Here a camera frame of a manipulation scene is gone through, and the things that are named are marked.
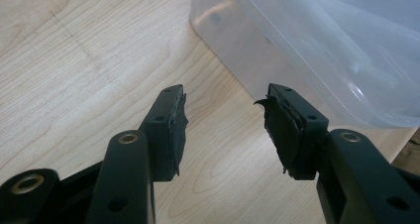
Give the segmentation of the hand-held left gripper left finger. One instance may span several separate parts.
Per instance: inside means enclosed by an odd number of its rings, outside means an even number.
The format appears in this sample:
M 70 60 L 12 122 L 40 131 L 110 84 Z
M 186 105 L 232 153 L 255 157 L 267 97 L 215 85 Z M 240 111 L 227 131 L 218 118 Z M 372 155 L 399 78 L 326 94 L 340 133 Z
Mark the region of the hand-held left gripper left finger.
M 179 175 L 188 124 L 185 102 L 182 84 L 163 89 L 140 126 L 149 142 L 153 181 L 171 181 Z

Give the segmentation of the clear plastic storage box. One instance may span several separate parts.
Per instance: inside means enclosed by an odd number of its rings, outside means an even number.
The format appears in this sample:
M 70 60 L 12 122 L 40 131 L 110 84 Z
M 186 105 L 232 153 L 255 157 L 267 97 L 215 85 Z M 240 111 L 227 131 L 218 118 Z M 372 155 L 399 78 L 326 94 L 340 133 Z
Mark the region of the clear plastic storage box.
M 420 127 L 420 0 L 191 0 L 189 19 L 255 98 L 277 83 L 333 125 Z

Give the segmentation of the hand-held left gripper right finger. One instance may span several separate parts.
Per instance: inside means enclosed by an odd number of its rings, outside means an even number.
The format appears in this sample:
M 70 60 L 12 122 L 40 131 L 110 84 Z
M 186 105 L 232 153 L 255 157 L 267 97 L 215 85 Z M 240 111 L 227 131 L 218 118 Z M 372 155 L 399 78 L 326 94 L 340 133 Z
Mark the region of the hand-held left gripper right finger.
M 256 101 L 264 109 L 268 132 L 283 171 L 296 180 L 316 175 L 316 147 L 327 136 L 329 120 L 292 88 L 271 83 L 265 99 Z

